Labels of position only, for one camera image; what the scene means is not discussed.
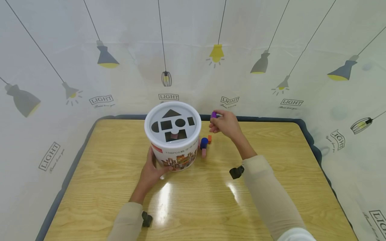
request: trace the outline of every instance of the cylindrical container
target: cylindrical container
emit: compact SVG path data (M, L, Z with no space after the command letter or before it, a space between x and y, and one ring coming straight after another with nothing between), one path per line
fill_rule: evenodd
M154 107L145 118L145 133L161 166L181 171L196 159L201 118L190 105L170 101Z

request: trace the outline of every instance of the hanging cord line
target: hanging cord line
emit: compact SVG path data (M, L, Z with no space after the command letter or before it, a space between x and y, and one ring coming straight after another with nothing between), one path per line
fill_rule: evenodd
M164 36L162 35L161 10L159 9L159 0L158 0L158 13L159 13L159 25L161 26L162 51L164 52L164 64L165 64L165 72L166 72L166 59L165 59L165 48L164 48Z
M382 112L381 114L377 115L376 117L374 117L373 119L370 118L369 120L365 121L365 123L359 125L358 128L361 128L362 126L365 126L365 125L367 125L369 123L372 123L373 120L375 120L376 118L380 117L384 113L386 113L386 110L384 112Z
M224 21L224 13L225 13L225 6L226 6L226 5L227 5L227 0L225 0L224 11L222 12L222 19L221 19L220 33L218 34L218 42L217 42L217 44L220 43L220 36L221 36L221 29L222 29L222 21Z
M86 4L86 0L83 0L83 2L85 2L86 9L87 9L88 15L90 16L91 22L93 23L93 26L94 26L94 29L95 29L96 36L98 37L98 40L100 41L100 38L99 38L99 35L98 35L98 32L97 32L97 29L95 28L95 24L94 24L93 18L91 17L90 11L88 10L87 4Z
M314 37L315 33L318 31L319 27L322 25L324 19L327 17L327 14L330 12L330 10L332 9L332 6L334 6L334 3L335 3L336 1L337 1L337 0L335 0L335 1L332 3L330 9L327 11L326 15L324 15L324 18L323 18L322 21L320 22L319 26L316 28L314 34L311 36L311 38L310 38L309 42L307 43L306 47L304 48L303 52L301 52L301 54L300 54L298 60L296 61L295 65L293 66L292 70L295 68L296 64L299 62L299 59L300 59L301 56L303 55L304 51L305 51L306 48L308 47L308 45L309 45L309 43L311 42L312 38Z
M385 30L386 29L386 26L372 39L372 41L374 41L374 39L376 38L376 37L378 37L378 35L380 35L381 33L382 33L382 31L383 30ZM360 52L359 52L359 54L357 54L358 56L363 52L363 50L365 50L365 48L367 48L367 46L369 46L370 44L371 44L371 42L372 41L370 41L367 45L366 45L366 47L364 47Z
M279 28L279 25L280 25L281 19L283 18L283 16L284 16L284 13L286 12L286 9L287 9L287 6L288 6L288 4L289 4L289 3L290 3L290 0L288 0L288 2L287 2L287 5L286 5L286 7L284 8L284 11L283 11L283 14L281 15L281 18L280 18L280 20L279 20L278 26L276 27L276 30L275 30L275 33L273 34L273 37L272 37L272 39L271 39L271 42L269 43L269 47L268 47L268 50L269 50L269 48L271 47L271 44L272 44L273 38L275 38L275 34L276 34L276 31L277 31L277 30L278 30L278 28Z
M376 118L380 117L381 115L383 115L384 113L386 113L386 110L384 112L382 112L381 114L377 115L376 117L373 118L373 120L375 120Z
M3 78L0 77L0 79L1 79L4 83L8 84Z
M11 5L9 5L8 1L5 0L5 2L8 4L9 8L12 10L12 12L14 12L14 15L17 17L17 19L19 20L19 22L22 24L22 26L24 27L24 29L27 31L27 33L29 34L29 36L32 38L32 40L35 42L36 46L39 48L40 52L42 52L42 54L46 57L47 61L49 62L49 64L51 65L51 67L55 70L56 74L59 76L59 78L61 79L61 81L64 83L62 77L60 77L59 73L56 71L55 67L52 65L52 63L50 62L50 60L47 58L47 56L44 54L43 50L39 47L39 45L37 44L37 42L34 40L34 38L32 37L32 35L28 32L27 28L24 26L24 24L22 23L22 21L20 20L20 18L16 15L15 11L13 10L13 8L11 7Z

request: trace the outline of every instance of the forearm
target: forearm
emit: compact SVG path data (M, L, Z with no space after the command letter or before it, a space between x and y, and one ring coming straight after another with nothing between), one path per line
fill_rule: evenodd
M277 240L291 228L304 228L295 204L273 174L263 156L243 160L244 181L271 236Z
M147 192L148 188L137 184L129 202L119 211L107 241L137 240L143 223L142 204Z
M135 241L142 227L142 205L128 202L119 211L107 241Z
M251 157L256 156L255 150L249 144L247 138L243 135L243 133L239 133L231 138L233 143L235 144L237 150L240 153L241 159L245 160Z

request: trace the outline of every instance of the rectangle hole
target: rectangle hole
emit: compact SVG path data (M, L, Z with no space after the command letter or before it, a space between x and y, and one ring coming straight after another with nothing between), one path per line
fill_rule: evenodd
M185 129L179 130L177 139L173 139L171 136L172 136L172 134L171 134L170 131L165 132L165 140L166 140L166 142L171 142L171 141L181 140L181 139L186 139L187 138L186 137Z
M194 126L193 117L188 117L188 123L189 123L190 126Z

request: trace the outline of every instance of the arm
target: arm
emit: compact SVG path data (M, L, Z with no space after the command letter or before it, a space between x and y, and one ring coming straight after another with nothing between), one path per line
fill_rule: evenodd
M107 241L135 241L142 227L142 204L146 194L157 183L159 178L172 167L158 170L154 166L155 156L151 147L147 153L147 160L142 169L137 187L128 203L119 211Z
M304 238L296 240L314 240L305 229L301 216L293 201L278 182L273 170L265 158L257 155L243 135L236 116L229 111L215 110L222 115L211 118L210 132L223 132L237 147L244 167L244 182L251 193L252 200L262 221L269 229L274 240ZM295 236L288 232L296 231Z

